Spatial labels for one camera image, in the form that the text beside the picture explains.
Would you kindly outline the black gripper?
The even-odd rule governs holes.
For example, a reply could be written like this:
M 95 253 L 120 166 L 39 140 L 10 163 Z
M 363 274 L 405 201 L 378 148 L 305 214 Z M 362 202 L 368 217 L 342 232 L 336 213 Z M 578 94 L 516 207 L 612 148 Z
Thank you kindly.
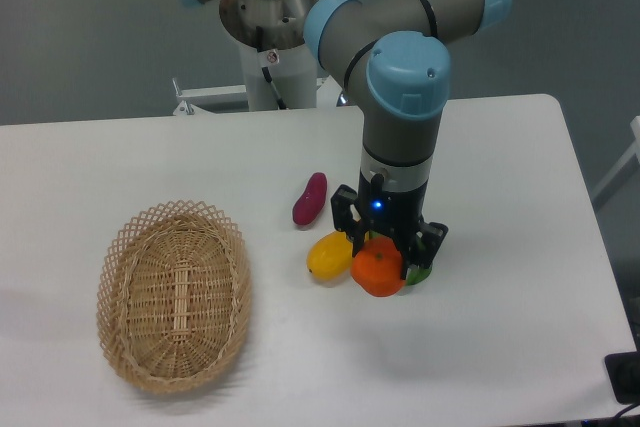
M 448 234 L 448 227 L 423 221 L 423 203 L 428 183 L 407 192 L 381 190 L 371 192 L 371 183 L 359 176 L 358 194 L 341 184 L 331 196 L 334 229 L 345 234 L 356 257 L 366 242 L 368 232 L 394 241 L 401 254 L 402 279 L 426 279 L 433 261 Z M 357 208 L 360 219 L 354 217 Z

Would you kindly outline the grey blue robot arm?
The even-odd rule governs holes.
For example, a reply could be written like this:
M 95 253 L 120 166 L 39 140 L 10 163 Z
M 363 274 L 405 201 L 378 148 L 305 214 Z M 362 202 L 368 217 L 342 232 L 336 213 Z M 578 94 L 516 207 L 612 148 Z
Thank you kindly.
M 334 226 L 355 250 L 369 233 L 387 237 L 404 273 L 428 273 L 448 232 L 423 217 L 447 46 L 503 21 L 512 0 L 182 0 L 210 1 L 239 48 L 251 110 L 314 107 L 320 71 L 361 109 L 359 184 L 332 196 Z

